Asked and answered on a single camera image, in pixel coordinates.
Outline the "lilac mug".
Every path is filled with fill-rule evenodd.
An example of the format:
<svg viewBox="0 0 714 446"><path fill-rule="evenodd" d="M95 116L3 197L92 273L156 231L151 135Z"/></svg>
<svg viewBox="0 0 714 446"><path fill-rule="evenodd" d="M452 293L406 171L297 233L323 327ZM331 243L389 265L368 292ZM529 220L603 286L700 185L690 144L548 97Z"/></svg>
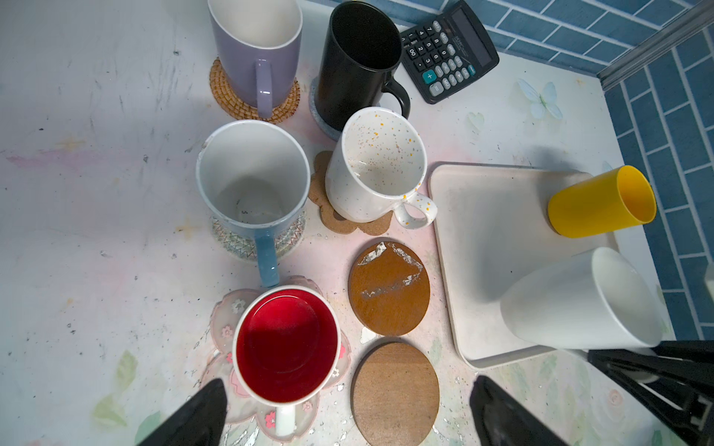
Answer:
<svg viewBox="0 0 714 446"><path fill-rule="evenodd" d="M269 119L289 96L299 65L303 14L289 1L210 0L219 59L236 96Z"/></svg>

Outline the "beige rectangular tray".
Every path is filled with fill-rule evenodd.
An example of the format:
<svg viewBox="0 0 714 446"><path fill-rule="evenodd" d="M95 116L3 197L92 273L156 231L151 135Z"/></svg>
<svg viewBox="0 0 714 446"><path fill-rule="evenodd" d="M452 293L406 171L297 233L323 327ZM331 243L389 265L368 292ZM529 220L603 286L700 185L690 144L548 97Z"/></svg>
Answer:
<svg viewBox="0 0 714 446"><path fill-rule="evenodd" d="M514 336L500 312L502 295L536 269L599 246L617 248L612 232L570 239L547 218L550 197L588 173L507 165L440 163L429 192L433 226L457 353L477 370L537 357L550 348Z"/></svg>

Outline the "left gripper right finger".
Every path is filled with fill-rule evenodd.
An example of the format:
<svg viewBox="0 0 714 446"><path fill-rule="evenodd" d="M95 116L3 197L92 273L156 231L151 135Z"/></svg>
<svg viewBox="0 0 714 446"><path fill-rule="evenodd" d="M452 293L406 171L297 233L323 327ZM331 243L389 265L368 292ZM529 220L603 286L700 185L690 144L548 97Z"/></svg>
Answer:
<svg viewBox="0 0 714 446"><path fill-rule="evenodd" d="M476 378L470 410L481 445L566 445L488 376Z"/></svg>

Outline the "black desk calculator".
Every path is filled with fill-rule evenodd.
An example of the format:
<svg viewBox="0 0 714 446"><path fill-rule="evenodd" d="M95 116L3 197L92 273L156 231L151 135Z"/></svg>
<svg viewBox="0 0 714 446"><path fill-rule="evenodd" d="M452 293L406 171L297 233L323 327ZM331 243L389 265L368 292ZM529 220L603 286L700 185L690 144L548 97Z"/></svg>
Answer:
<svg viewBox="0 0 714 446"><path fill-rule="evenodd" d="M500 58L465 1L401 32L402 63L423 100L436 104L494 70Z"/></svg>

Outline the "brown paw print coaster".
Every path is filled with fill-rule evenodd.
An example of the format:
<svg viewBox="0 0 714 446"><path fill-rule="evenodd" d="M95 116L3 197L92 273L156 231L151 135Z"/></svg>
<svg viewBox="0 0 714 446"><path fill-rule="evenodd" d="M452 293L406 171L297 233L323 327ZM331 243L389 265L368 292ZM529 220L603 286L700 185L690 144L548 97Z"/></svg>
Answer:
<svg viewBox="0 0 714 446"><path fill-rule="evenodd" d="M329 165L332 152L319 152L314 159L315 172L312 174L309 198L319 207L320 219L323 224L331 230L339 234L350 234L355 230L371 235L379 236L387 232L392 222L393 213L390 211L387 215L368 223L355 223L348 219L344 219L330 204L327 198L327 189L325 188L325 175Z"/></svg>

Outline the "yellow mug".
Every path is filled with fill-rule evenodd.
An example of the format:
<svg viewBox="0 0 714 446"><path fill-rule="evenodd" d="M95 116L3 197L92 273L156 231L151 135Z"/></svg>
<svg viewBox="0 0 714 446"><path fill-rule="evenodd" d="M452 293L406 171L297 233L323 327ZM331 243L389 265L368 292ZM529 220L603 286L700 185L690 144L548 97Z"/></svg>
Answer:
<svg viewBox="0 0 714 446"><path fill-rule="evenodd" d="M631 165L559 191L548 203L550 225L568 238L649 224L656 213L656 197L650 183Z"/></svg>

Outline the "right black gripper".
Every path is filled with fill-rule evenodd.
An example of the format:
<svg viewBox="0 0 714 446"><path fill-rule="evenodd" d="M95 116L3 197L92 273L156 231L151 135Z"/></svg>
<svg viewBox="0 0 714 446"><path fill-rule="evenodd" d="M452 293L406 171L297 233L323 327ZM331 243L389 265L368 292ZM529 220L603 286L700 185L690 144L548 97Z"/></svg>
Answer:
<svg viewBox="0 0 714 446"><path fill-rule="evenodd" d="M667 341L654 356L624 349L591 350L604 372L688 445L713 443L713 343Z"/></svg>

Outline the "white mug red inside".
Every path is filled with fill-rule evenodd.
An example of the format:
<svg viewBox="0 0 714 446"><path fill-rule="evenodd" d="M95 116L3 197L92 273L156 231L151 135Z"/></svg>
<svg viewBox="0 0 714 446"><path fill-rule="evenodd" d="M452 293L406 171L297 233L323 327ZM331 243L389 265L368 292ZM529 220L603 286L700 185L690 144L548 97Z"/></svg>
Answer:
<svg viewBox="0 0 714 446"><path fill-rule="evenodd" d="M245 391L275 409L275 435L294 434L297 410L327 384L340 358L340 324L316 291L278 286L245 310L232 363Z"/></svg>

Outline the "blue woven round coaster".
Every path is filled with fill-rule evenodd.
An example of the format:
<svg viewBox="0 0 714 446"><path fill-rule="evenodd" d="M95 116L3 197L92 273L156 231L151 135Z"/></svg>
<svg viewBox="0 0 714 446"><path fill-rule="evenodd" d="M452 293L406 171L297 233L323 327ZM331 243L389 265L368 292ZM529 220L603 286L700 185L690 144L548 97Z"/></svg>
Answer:
<svg viewBox="0 0 714 446"><path fill-rule="evenodd" d="M329 126L325 120L319 115L317 108L316 108L316 91L317 87L319 85L319 78L316 77L312 79L312 83L310 86L310 96L309 96L309 107L310 111L312 114L312 117L314 118L314 121L316 122L317 126L329 137L330 139L333 139L334 141L338 141L341 136L341 132L337 130L336 128L333 128L332 126Z"/></svg>

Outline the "black mug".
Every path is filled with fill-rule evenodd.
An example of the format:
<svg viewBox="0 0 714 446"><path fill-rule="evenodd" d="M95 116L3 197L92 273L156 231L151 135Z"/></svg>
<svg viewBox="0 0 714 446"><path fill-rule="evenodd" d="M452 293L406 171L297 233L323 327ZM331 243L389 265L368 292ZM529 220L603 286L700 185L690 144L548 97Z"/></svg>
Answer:
<svg viewBox="0 0 714 446"><path fill-rule="evenodd" d="M316 113L340 132L353 114L377 105L389 93L399 102L401 115L409 117L411 100L394 79L402 54L401 35L380 9L361 1L337 6L325 39Z"/></svg>

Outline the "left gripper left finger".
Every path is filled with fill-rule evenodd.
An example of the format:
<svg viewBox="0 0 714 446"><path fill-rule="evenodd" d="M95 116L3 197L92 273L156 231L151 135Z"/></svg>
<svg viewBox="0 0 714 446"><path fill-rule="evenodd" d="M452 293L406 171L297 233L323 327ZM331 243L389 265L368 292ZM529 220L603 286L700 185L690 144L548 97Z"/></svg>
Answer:
<svg viewBox="0 0 714 446"><path fill-rule="evenodd" d="M213 379L139 445L217 446L226 424L227 406L223 381Z"/></svg>

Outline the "pale woven round coaster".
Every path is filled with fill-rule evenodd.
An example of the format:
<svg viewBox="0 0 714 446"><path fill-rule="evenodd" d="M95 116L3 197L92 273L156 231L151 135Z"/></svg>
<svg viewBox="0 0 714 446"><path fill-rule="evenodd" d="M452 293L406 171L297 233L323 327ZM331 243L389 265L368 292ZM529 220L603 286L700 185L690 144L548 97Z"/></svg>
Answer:
<svg viewBox="0 0 714 446"><path fill-rule="evenodd" d="M257 249L252 239L243 238L227 230L215 217L211 218L212 235L231 255L245 261L257 261ZM277 258L291 253L301 242L306 226L305 212L274 239Z"/></svg>

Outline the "tan rattan round coaster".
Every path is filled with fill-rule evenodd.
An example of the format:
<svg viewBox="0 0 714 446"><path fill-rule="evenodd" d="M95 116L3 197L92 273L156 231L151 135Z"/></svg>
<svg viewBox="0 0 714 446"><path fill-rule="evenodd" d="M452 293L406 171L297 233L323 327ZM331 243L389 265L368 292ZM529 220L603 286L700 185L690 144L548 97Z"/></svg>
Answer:
<svg viewBox="0 0 714 446"><path fill-rule="evenodd" d="M228 76L223 70L219 58L215 59L209 74L210 88L221 109L236 120L260 120L279 124L290 118L299 109L300 86L298 80L293 82L287 99L273 109L270 118L260 118L258 109L240 100L232 90Z"/></svg>

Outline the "amber glossy round coaster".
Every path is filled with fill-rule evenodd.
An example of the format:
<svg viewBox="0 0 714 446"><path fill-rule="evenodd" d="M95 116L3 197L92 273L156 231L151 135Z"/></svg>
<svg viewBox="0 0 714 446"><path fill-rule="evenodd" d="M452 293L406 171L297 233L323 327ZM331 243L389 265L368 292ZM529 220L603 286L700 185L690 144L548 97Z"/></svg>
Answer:
<svg viewBox="0 0 714 446"><path fill-rule="evenodd" d="M357 319L381 336L403 336L423 320L431 298L429 274L409 247L372 243L351 267L348 296Z"/></svg>

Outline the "light blue floral mug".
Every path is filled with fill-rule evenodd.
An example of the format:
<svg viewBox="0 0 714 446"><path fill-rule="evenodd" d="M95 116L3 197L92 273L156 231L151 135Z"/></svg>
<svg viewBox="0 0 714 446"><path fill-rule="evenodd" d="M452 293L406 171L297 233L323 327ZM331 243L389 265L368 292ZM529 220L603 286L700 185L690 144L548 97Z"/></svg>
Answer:
<svg viewBox="0 0 714 446"><path fill-rule="evenodd" d="M255 242L262 285L279 284L274 239L304 212L311 184L303 148L278 126L236 121L205 141L195 176L212 217Z"/></svg>

